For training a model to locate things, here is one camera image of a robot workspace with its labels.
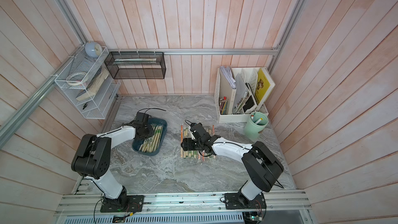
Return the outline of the teal plastic storage tray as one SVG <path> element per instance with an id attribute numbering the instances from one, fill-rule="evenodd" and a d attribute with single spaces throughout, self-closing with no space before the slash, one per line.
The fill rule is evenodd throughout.
<path id="1" fill-rule="evenodd" d="M 167 122 L 159 118 L 149 119 L 149 124 L 153 127 L 154 135 L 143 141 L 134 140 L 132 148 L 139 154 L 146 156 L 155 156 L 159 153 L 160 148 L 167 132 Z"/>

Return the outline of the red striped chopsticks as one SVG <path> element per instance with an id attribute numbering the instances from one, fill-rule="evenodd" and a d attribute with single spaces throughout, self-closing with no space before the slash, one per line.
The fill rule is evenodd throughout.
<path id="1" fill-rule="evenodd" d="M 184 131 L 183 131 L 184 129 L 183 129 L 183 124 L 181 124 L 180 125 L 180 146 L 182 145 L 182 142 L 183 142 L 183 138 L 184 138 Z M 181 146 L 181 150 L 180 150 L 180 156 L 182 157 L 182 158 L 184 158 L 184 151 L 183 151 L 183 149 L 182 149 L 182 146 Z"/>

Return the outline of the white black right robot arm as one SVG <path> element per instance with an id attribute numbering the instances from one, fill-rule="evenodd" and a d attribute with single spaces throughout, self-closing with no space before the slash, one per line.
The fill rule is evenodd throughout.
<path id="1" fill-rule="evenodd" d="M 270 192 L 284 171 L 282 163 L 262 142 L 242 144 L 219 135 L 211 136 L 201 123 L 186 121 L 192 138 L 181 142 L 183 151 L 198 151 L 203 157 L 223 156 L 244 165 L 250 180 L 236 193 L 225 193 L 226 209 L 266 209 L 264 193 Z"/>

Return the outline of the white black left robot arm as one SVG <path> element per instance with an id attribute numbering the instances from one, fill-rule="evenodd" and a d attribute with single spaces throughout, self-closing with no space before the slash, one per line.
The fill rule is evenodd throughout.
<path id="1" fill-rule="evenodd" d="M 140 212 L 144 196 L 128 196 L 127 190 L 109 170 L 111 149 L 129 140 L 145 140 L 154 135 L 150 116 L 138 112 L 133 121 L 101 134 L 86 134 L 80 141 L 71 168 L 91 180 L 103 193 L 100 212 Z"/>

